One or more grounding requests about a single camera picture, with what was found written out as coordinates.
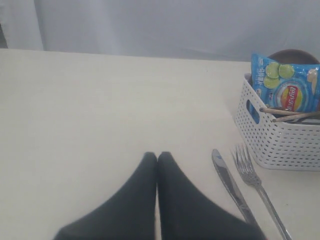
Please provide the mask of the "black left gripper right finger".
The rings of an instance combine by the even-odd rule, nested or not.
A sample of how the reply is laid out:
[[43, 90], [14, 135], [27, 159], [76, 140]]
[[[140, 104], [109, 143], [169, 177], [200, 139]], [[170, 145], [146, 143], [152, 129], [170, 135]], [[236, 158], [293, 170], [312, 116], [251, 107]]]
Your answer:
[[164, 240], [264, 240], [259, 227], [212, 202], [187, 178], [170, 152], [157, 160], [158, 204]]

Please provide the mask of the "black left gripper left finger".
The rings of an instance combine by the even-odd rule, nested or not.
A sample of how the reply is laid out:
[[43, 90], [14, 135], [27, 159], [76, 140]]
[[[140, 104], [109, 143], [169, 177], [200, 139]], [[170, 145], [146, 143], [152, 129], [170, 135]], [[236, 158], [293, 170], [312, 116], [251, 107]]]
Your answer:
[[62, 227], [56, 240], [153, 240], [157, 157], [146, 152], [127, 182], [105, 203]]

